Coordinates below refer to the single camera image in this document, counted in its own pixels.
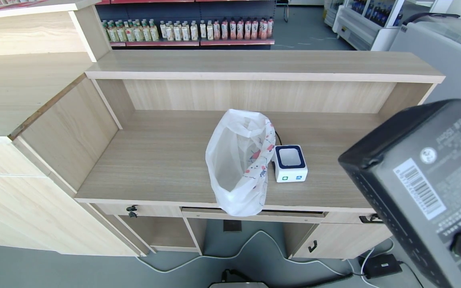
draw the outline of red shelf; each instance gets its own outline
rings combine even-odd
[[[225,45],[273,45],[274,39],[257,40],[201,40],[200,46],[225,46]]]
[[[110,1],[111,1],[111,4],[195,2],[194,0],[110,0]]]
[[[126,46],[199,46],[198,41],[126,42]]]

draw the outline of barcode label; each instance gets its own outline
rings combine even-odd
[[[394,168],[393,171],[424,213],[426,219],[431,220],[446,211],[446,206],[412,158]]]

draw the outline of white cable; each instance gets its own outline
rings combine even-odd
[[[159,270],[158,268],[155,268],[154,266],[148,264],[147,262],[145,262],[144,260],[142,260],[140,257],[135,257],[136,259],[138,259],[142,264],[144,264],[145,266],[149,267],[150,269],[152,270],[155,270],[156,272],[158,273],[163,273],[163,274],[166,274],[166,273],[170,273],[170,272],[173,272],[177,269],[180,269],[188,264],[190,264],[191,262],[197,260],[197,259],[200,259],[200,258],[209,258],[209,259],[234,259],[236,257],[238,257],[240,254],[241,254],[241,251],[243,250],[243,248],[245,248],[245,246],[253,239],[253,237],[255,237],[257,234],[259,233],[263,233],[265,234],[267,237],[269,237],[273,243],[275,243],[275,246],[277,246],[277,249],[279,250],[280,252],[280,255],[282,255],[282,250],[280,250],[280,247],[279,245],[277,244],[277,242],[275,241],[275,239],[273,239],[273,237],[271,237],[271,235],[269,235],[267,232],[264,232],[262,230],[259,230],[257,231],[256,233],[254,233],[254,235],[252,235],[249,240],[247,240],[247,242],[245,242],[245,244],[243,244],[243,246],[241,246],[240,250],[238,251],[238,253],[234,256],[229,256],[229,257],[218,257],[218,256],[209,256],[209,255],[201,255],[201,256],[197,256],[195,257],[194,259],[190,260],[190,261],[187,261],[186,263],[184,264],[181,264],[177,267],[174,267],[172,269],[169,269],[169,270]],[[336,270],[330,268],[329,266],[326,266],[326,264],[324,264],[323,262],[319,261],[319,260],[311,260],[311,261],[307,261],[307,262],[296,262],[296,261],[293,261],[293,260],[290,260],[290,259],[286,259],[284,258],[284,256],[282,255],[282,259],[284,259],[285,261],[287,262],[290,262],[290,263],[293,263],[293,264],[312,264],[312,263],[319,263],[321,265],[323,265],[325,268],[327,268],[328,270],[332,271],[333,273],[337,274],[337,275],[341,275],[341,276],[344,276],[346,274],[342,274],[342,273],[339,273],[337,272]]]
[[[369,253],[367,254],[366,258],[364,259],[364,262],[362,262],[362,266],[360,267],[360,274],[364,274],[364,266],[366,265],[366,261],[367,259],[371,256],[371,253],[373,253],[373,251],[375,250],[375,248],[373,247]],[[364,283],[368,284],[369,286],[371,287],[374,287],[374,288],[380,288],[378,286],[374,286],[373,284],[369,283],[368,281],[366,281],[366,279],[364,279],[363,276],[361,276],[360,278],[362,278],[362,281],[364,281]]]

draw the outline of white plastic bag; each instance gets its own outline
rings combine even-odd
[[[261,212],[275,141],[273,124],[258,112],[230,109],[214,129],[205,162],[216,201],[229,215]]]

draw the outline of gray floor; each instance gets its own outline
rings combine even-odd
[[[276,239],[284,251],[282,225],[271,222],[243,222],[243,232],[224,233],[223,222],[212,220],[206,232],[205,255],[231,256],[257,230],[264,230]],[[390,247],[386,241],[378,252]],[[398,260],[409,262],[406,254],[396,247]],[[194,253],[158,252],[144,259],[161,270],[176,267],[196,257]],[[346,261],[323,259],[328,266],[341,273],[349,273]],[[357,260],[353,260],[358,271]],[[291,264],[283,260],[275,244],[265,235],[256,236],[239,257],[232,260],[199,259],[169,274],[154,272],[134,257],[102,257],[61,255],[41,250],[26,250],[0,246],[0,288],[206,288],[220,280],[226,268],[235,268],[254,280],[261,280],[276,288],[295,288],[335,277],[320,264]],[[418,284],[407,268],[403,273],[372,280],[379,288],[417,288]],[[425,288],[433,288],[418,273]],[[366,288],[360,277],[328,284],[325,288]]]
[[[273,50],[354,50],[323,22],[322,7],[289,7],[289,21],[282,19],[284,8],[275,11]]]

